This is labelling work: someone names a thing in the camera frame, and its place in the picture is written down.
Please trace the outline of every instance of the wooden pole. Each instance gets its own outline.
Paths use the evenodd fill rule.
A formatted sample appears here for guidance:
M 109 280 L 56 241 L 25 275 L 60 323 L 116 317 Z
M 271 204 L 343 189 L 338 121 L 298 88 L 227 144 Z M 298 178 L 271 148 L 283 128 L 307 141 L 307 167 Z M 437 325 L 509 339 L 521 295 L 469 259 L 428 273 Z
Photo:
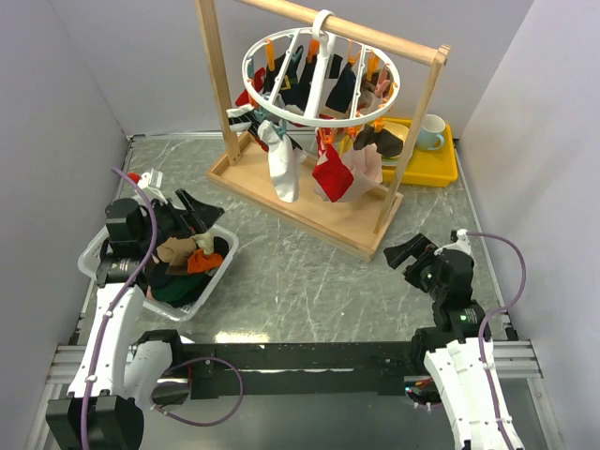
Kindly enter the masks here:
M 196 0 L 196 13 L 202 32 L 204 52 L 208 63 L 210 81 L 213 84 L 215 102 L 217 103 L 218 120 L 223 131 L 223 139 L 227 145 L 229 163 L 234 166 L 241 157 L 237 135 L 231 130 L 227 118 L 227 110 L 232 106 L 232 99 L 227 83 L 227 71 L 221 48 L 221 37 L 218 33 L 217 10 L 215 0 Z
M 273 12 L 279 16 L 287 17 L 295 21 L 312 25 L 317 16 L 317 12 L 309 7 L 302 7 L 295 3 L 283 0 L 237 0 L 253 7 Z M 330 31 L 339 36 L 372 45 L 375 48 L 386 50 L 390 53 L 398 54 L 411 59 L 417 63 L 430 66 L 437 54 L 436 49 L 426 45 L 410 42 L 407 39 L 388 35 L 381 31 L 373 30 L 367 26 L 359 25 L 350 21 L 345 21 L 336 16 L 329 16 L 325 19 L 321 29 Z
M 423 122 L 423 118 L 428 111 L 429 101 L 431 100 L 431 96 L 435 89 L 435 86 L 440 79 L 440 73 L 442 71 L 442 67 L 446 62 L 446 58 L 448 57 L 448 52 L 450 51 L 450 47 L 447 45 L 442 45 L 440 49 L 437 51 L 435 58 L 433 59 L 433 64 L 431 64 L 431 69 L 429 71 L 429 75 L 427 77 L 427 83 L 425 84 L 425 90 L 423 91 L 423 95 L 419 99 L 419 103 L 416 105 L 416 110 L 414 112 L 414 117 L 412 118 L 411 127 L 409 129 L 409 134 L 406 137 L 406 142 L 402 147 L 402 153 L 400 153 L 400 157 L 397 160 L 396 170 L 394 171 L 394 179 L 392 183 L 390 183 L 390 187 L 387 191 L 387 195 L 385 196 L 385 200 L 383 201 L 382 210 L 377 218 L 377 223 L 375 225 L 374 233 L 378 233 L 385 220 L 387 219 L 387 215 L 390 213 L 392 209 L 392 204 L 394 202 L 394 196 L 398 192 L 398 187 L 400 186 L 400 181 L 402 181 L 402 176 L 406 171 L 406 166 L 413 155 L 414 144 L 416 143 L 416 138 L 419 135 L 419 130 L 421 129 L 421 123 Z

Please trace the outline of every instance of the wooden base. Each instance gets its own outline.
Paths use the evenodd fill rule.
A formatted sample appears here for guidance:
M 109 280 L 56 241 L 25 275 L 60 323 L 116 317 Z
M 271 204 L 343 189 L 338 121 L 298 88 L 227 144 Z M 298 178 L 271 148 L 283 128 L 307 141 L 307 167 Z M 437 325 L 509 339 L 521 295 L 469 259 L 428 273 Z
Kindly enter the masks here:
M 316 158 L 309 157 L 301 165 L 300 198 L 294 203 L 285 203 L 278 198 L 271 183 L 266 153 L 247 133 L 240 137 L 239 145 L 243 157 L 232 166 L 227 154 L 223 154 L 208 171 L 209 180 L 364 261 L 373 258 L 398 211 L 401 194 L 396 194 L 387 220 L 374 232 L 386 187 L 375 187 L 354 202 L 324 202 L 314 192 L 312 169 Z

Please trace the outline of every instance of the orange sock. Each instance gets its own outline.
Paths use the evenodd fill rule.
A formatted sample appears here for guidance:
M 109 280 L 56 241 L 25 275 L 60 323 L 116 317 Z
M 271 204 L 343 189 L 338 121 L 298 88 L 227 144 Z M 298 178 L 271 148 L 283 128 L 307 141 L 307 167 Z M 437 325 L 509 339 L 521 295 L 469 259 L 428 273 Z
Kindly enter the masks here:
M 219 267 L 223 263 L 223 257 L 218 253 L 211 253 L 208 256 L 204 255 L 204 250 L 201 248 L 194 251 L 194 254 L 187 260 L 187 272 L 192 274 L 201 274 L 207 270 Z

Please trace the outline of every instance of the red sock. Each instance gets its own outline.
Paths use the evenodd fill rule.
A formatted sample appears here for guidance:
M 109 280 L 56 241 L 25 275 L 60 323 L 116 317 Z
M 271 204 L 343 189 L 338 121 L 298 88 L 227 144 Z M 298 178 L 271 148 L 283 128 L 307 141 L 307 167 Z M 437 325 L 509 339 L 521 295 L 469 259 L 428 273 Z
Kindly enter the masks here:
M 312 177 L 317 180 L 327 198 L 331 202 L 337 202 L 351 186 L 354 177 L 350 169 L 341 162 L 336 148 L 330 143 L 322 142 L 319 132 L 317 148 L 319 160 L 312 171 Z

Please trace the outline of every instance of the yellow tray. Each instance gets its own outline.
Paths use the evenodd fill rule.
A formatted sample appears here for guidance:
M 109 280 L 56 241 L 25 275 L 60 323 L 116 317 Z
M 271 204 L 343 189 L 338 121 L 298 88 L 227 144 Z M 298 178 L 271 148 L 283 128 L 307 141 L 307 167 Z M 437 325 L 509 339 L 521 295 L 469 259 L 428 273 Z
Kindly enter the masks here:
M 394 124 L 401 124 L 405 127 L 411 126 L 411 119 L 396 119 L 393 117 L 384 117 L 388 129 Z M 445 144 L 440 150 L 424 151 L 417 148 L 412 152 L 412 158 L 402 177 L 404 185 L 424 185 L 445 188 L 453 181 L 458 179 L 457 157 L 454 153 L 454 143 L 452 141 L 452 129 L 446 124 L 446 129 L 442 133 L 445 138 Z M 395 167 L 383 167 L 383 181 L 391 182 L 394 178 Z

